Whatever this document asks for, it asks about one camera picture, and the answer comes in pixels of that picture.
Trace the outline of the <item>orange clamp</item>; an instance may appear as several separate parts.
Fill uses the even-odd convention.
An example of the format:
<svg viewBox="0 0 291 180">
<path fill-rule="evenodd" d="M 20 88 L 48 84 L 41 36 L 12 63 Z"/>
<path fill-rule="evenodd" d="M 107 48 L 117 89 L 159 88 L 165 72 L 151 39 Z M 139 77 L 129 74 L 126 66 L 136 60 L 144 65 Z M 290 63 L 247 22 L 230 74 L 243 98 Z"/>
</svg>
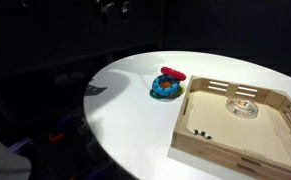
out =
<svg viewBox="0 0 291 180">
<path fill-rule="evenodd" d="M 57 143 L 61 141 L 62 139 L 64 139 L 64 137 L 65 137 L 64 133 L 61 133 L 55 136 L 53 134 L 50 134 L 48 139 L 49 139 L 49 142 L 51 143 Z"/>
</svg>

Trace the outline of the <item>black and white striped toy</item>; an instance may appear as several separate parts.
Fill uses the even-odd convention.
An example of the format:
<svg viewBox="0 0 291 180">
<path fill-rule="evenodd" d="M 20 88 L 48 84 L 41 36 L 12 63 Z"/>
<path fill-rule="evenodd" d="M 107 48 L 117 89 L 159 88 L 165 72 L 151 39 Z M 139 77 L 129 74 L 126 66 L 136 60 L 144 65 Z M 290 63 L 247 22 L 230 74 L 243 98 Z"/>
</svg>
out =
<svg viewBox="0 0 291 180">
<path fill-rule="evenodd" d="M 193 135 L 200 135 L 200 136 L 203 136 L 203 137 L 205 137 L 206 139 L 208 139 L 208 140 L 212 140 L 212 137 L 208 134 L 208 133 L 206 133 L 205 131 L 202 131 L 202 130 L 192 130 L 191 131 L 191 133 L 193 134 Z"/>
</svg>

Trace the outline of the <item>wooden slatted tray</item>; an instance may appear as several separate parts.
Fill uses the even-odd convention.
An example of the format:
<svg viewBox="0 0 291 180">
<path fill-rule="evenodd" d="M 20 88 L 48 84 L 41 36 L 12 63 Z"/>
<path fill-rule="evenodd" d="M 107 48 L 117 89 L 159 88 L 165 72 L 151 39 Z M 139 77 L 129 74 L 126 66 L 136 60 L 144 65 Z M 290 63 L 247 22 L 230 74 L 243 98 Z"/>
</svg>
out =
<svg viewBox="0 0 291 180">
<path fill-rule="evenodd" d="M 193 135 L 194 129 L 212 140 Z M 291 98 L 283 91 L 193 76 L 171 146 L 254 178 L 291 180 Z"/>
</svg>

